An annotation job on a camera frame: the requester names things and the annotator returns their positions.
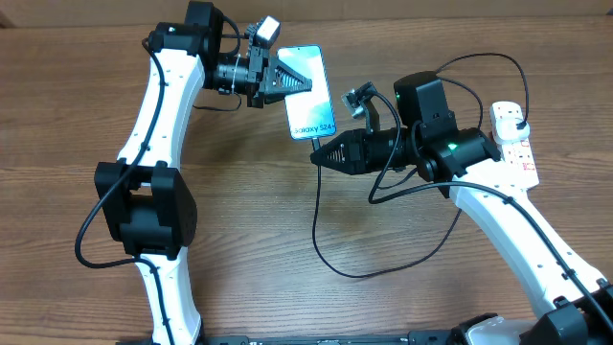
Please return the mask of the blue Galaxy smartphone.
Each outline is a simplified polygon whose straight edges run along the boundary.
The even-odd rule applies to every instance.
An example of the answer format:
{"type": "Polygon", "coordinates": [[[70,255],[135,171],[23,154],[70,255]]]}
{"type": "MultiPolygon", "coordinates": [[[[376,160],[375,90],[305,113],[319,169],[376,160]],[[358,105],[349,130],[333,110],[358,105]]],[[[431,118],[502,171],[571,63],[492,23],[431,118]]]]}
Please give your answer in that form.
{"type": "Polygon", "coordinates": [[[321,47],[282,47],[278,50],[278,58],[312,82],[309,91],[288,95],[284,99],[291,138],[306,140],[333,135],[336,123],[321,47]]]}

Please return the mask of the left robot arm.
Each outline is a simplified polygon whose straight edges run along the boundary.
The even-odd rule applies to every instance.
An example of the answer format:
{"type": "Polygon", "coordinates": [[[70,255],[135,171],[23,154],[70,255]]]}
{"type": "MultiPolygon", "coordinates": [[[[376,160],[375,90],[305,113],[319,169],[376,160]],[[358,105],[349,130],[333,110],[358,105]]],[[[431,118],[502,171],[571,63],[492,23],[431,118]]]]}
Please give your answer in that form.
{"type": "Polygon", "coordinates": [[[270,50],[280,22],[266,16],[237,41],[247,54],[221,50],[232,21],[211,2],[192,1],[181,23],[160,22],[143,40],[149,55],[148,86],[135,126],[113,162],[95,170],[99,202],[112,239],[125,251],[122,265],[136,265],[153,319],[148,344],[203,344],[188,269],[188,247],[197,225],[195,200],[180,172],[182,147],[200,90],[238,97],[262,108],[308,91],[309,78],[270,50]]]}

